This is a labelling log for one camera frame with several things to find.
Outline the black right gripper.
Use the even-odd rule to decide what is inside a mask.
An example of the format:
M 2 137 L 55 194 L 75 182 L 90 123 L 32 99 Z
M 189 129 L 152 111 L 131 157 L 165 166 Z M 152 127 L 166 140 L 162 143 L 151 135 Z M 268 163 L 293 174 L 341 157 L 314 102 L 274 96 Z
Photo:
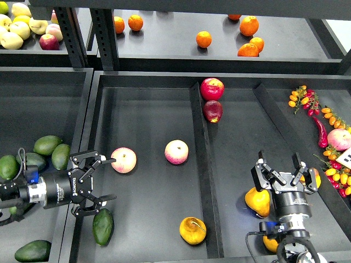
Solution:
M 280 222 L 310 218 L 312 212 L 305 194 L 318 191 L 314 168 L 308 168 L 297 152 L 292 155 L 292 161 L 295 168 L 293 173 L 278 173 L 268 165 L 264 151 L 260 150 L 258 161 L 251 169 L 256 190 L 272 190 L 273 207 Z

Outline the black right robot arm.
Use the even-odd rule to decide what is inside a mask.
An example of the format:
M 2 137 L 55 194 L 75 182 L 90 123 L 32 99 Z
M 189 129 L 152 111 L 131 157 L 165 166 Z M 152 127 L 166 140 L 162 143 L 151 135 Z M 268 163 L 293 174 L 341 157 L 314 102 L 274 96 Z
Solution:
M 297 153 L 292 161 L 293 172 L 276 171 L 259 151 L 258 161 L 251 169 L 254 187 L 245 194 L 245 203 L 260 218 L 267 218 L 271 211 L 275 213 L 275 221 L 260 222 L 256 235 L 263 237 L 277 262 L 325 262 L 304 225 L 312 216 L 306 196 L 318 191 L 319 173 L 308 168 Z

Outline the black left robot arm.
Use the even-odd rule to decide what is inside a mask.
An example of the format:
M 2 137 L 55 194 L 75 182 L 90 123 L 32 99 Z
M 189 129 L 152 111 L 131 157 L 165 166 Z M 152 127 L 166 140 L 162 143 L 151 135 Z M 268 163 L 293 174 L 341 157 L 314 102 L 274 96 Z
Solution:
M 77 218 L 96 215 L 115 195 L 96 197 L 92 194 L 93 177 L 98 166 L 113 163 L 98 151 L 84 151 L 70 155 L 73 168 L 39 174 L 35 165 L 26 164 L 24 148 L 18 151 L 20 170 L 10 181 L 1 183 L 1 209 L 16 207 L 16 213 L 1 221 L 1 226 L 21 221 L 29 204 L 39 203 L 44 209 L 76 204 L 71 213 Z

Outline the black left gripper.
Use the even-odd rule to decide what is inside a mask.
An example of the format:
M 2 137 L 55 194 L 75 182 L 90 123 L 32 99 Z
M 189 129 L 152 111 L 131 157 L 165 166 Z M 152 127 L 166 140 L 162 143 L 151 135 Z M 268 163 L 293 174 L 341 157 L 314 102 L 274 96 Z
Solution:
M 73 168 L 55 171 L 41 176 L 44 196 L 41 205 L 45 209 L 73 203 L 71 214 L 76 218 L 96 215 L 108 201 L 116 199 L 109 194 L 96 197 L 93 191 L 93 173 L 101 164 L 113 163 L 115 158 L 107 158 L 96 150 L 70 154 Z

